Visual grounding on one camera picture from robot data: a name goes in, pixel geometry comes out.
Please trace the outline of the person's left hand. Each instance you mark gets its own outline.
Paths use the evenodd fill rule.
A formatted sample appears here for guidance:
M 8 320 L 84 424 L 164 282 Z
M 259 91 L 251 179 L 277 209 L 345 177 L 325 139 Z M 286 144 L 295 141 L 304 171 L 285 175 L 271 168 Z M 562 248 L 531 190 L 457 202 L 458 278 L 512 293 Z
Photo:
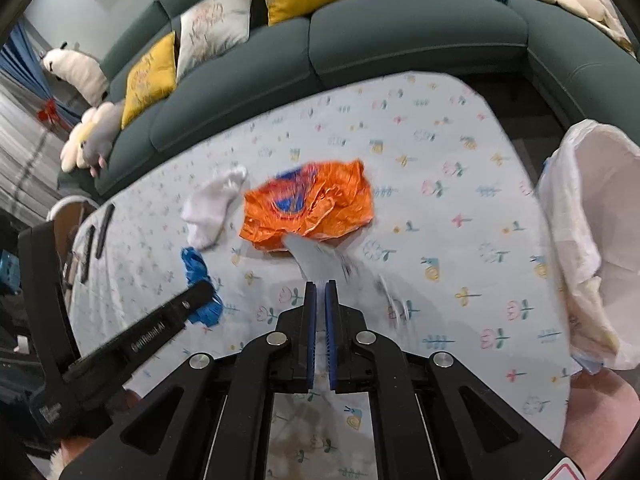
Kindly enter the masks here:
M 141 396 L 134 390 L 126 389 L 123 393 L 115 394 L 114 398 L 107 403 L 108 412 L 112 417 L 119 416 L 133 408 L 140 400 Z M 47 479 L 60 478 L 64 468 L 84 452 L 92 442 L 93 438 L 88 437 L 73 437 L 62 440 L 60 447 L 50 457 L 50 471 Z

